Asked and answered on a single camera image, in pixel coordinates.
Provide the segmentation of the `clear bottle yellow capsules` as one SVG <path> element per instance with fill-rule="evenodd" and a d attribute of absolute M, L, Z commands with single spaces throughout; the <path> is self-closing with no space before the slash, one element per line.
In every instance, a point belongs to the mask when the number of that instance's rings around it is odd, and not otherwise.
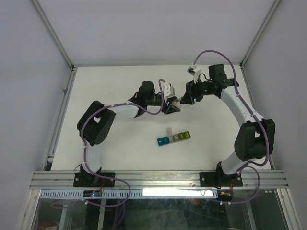
<path fill-rule="evenodd" d="M 173 101 L 172 101 L 172 107 L 173 107 L 173 108 L 180 109 L 180 108 L 181 108 L 180 100 L 173 100 Z"/>

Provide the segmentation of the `weekly pill organizer strip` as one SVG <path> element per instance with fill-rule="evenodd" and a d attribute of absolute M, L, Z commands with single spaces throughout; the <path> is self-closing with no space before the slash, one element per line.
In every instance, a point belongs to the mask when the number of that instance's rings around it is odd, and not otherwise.
<path fill-rule="evenodd" d="M 184 132 L 174 134 L 170 126 L 166 128 L 166 134 L 167 134 L 166 136 L 157 138 L 158 146 L 177 143 L 177 142 L 188 140 L 191 138 L 189 131 L 184 131 Z"/>

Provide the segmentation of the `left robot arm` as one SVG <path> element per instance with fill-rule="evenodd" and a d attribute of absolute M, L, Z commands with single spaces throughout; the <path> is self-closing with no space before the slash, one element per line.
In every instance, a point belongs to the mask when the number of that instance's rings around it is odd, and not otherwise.
<path fill-rule="evenodd" d="M 104 105 L 93 101 L 85 111 L 77 130 L 83 142 L 83 162 L 77 178 L 90 186 L 97 186 L 104 176 L 101 174 L 102 142 L 107 138 L 112 124 L 116 120 L 137 118 L 148 113 L 170 114 L 180 111 L 180 99 L 176 97 L 174 87 L 167 81 L 159 80 L 160 92 L 156 93 L 154 83 L 144 81 L 138 91 L 124 103 Z"/>

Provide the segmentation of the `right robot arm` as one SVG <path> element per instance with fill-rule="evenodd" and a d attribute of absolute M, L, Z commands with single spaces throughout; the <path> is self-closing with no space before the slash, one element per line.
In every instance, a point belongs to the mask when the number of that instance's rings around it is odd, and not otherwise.
<path fill-rule="evenodd" d="M 202 71 L 196 64 L 187 70 L 194 79 L 186 83 L 186 92 L 181 104 L 195 104 L 204 96 L 215 95 L 221 99 L 234 115 L 240 126 L 234 143 L 234 152 L 224 161 L 216 165 L 215 172 L 200 173 L 201 186 L 242 186 L 237 180 L 240 173 L 255 160 L 268 161 L 272 154 L 275 136 L 275 123 L 265 119 L 249 103 L 239 91 L 236 77 L 229 79 L 223 64 L 209 66 L 209 78 L 201 80 Z"/>

